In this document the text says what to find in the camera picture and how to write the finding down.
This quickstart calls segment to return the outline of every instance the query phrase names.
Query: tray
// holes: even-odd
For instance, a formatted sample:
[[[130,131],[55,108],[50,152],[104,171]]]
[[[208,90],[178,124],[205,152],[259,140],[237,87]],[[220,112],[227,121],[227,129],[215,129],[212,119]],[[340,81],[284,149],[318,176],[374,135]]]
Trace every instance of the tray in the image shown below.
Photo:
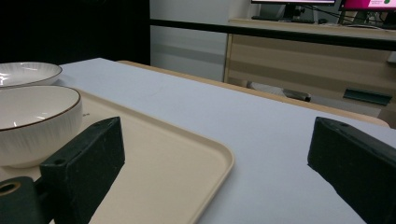
[[[125,165],[91,223],[194,223],[233,167],[224,145],[78,90],[81,130],[121,117]],[[38,168],[0,168],[0,180],[39,177]]]

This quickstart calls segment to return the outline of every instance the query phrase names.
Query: white table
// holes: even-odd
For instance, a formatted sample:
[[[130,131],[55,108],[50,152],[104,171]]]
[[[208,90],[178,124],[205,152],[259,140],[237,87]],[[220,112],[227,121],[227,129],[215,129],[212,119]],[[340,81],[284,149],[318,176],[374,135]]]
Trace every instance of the white table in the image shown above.
[[[235,166],[202,223],[364,223],[307,166],[317,116],[396,147],[387,127],[104,59],[62,65],[57,85],[131,107],[228,146]]]

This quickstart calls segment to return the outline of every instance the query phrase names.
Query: dark background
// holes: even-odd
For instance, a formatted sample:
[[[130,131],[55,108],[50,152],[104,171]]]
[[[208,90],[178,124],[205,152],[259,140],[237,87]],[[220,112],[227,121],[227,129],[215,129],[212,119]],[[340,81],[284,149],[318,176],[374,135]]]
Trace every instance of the dark background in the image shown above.
[[[0,63],[149,64],[149,1],[0,0]]]

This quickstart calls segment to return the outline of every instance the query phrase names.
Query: bowl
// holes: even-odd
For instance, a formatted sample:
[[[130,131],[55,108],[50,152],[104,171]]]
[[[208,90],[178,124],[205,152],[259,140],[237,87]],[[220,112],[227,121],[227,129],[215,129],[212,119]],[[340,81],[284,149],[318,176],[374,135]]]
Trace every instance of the bowl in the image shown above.
[[[60,86],[0,90],[0,114],[0,166],[36,166],[77,135],[81,96]]]
[[[61,73],[62,67],[52,63],[0,63],[0,90],[50,85]]]

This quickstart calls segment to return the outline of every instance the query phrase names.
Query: bowl rim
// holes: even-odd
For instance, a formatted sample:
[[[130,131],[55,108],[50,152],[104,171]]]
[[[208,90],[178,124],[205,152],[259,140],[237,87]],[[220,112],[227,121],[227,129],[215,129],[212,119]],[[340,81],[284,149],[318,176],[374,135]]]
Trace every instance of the bowl rim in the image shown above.
[[[15,63],[41,63],[41,62],[15,62]],[[26,85],[34,86],[34,85],[35,85],[36,83],[38,83],[38,82],[42,82],[42,81],[45,81],[45,80],[48,80],[48,79],[51,79],[51,78],[54,78],[54,77],[59,76],[59,75],[62,73],[62,71],[63,71],[62,67],[61,67],[60,65],[58,65],[58,64],[55,64],[55,63],[44,63],[44,64],[53,65],[53,66],[55,66],[55,67],[60,68],[61,70],[60,70],[59,73],[57,73],[57,74],[54,74],[54,75],[52,75],[52,76],[50,76],[50,77],[46,77],[46,78],[39,79],[39,80],[37,80],[37,81],[25,82],[25,83],[16,84],[16,85],[6,85],[6,86],[3,85],[3,86],[0,86],[0,90],[2,90],[2,89],[10,89],[10,88],[24,87],[24,86],[26,86]]]
[[[19,125],[17,127],[9,127],[9,128],[3,128],[3,129],[0,128],[0,132],[21,129],[21,128],[25,128],[25,127],[28,127],[28,126],[35,125],[37,123],[42,123],[42,122],[45,122],[45,121],[48,121],[48,120],[51,120],[51,119],[55,119],[55,118],[61,116],[62,114],[72,110],[73,108],[76,107],[76,105],[78,105],[81,102],[81,94],[76,89],[73,89],[73,88],[70,88],[70,87],[64,87],[64,86],[27,86],[27,87],[19,87],[19,88],[7,89],[7,90],[4,90],[4,91],[11,91],[11,90],[16,90],[16,89],[20,89],[20,88],[29,88],[30,89],[30,88],[37,88],[37,87],[38,88],[55,87],[55,88],[69,89],[69,90],[75,91],[78,94],[78,99],[76,100],[75,103],[73,103],[72,105],[67,107],[66,110],[63,110],[62,112],[59,112],[59,113],[57,113],[55,115],[52,115],[52,116],[50,116],[50,117],[48,117],[46,119],[38,120],[38,121],[35,121],[35,122],[30,122],[30,123],[27,123],[27,124],[22,124],[22,125]]]

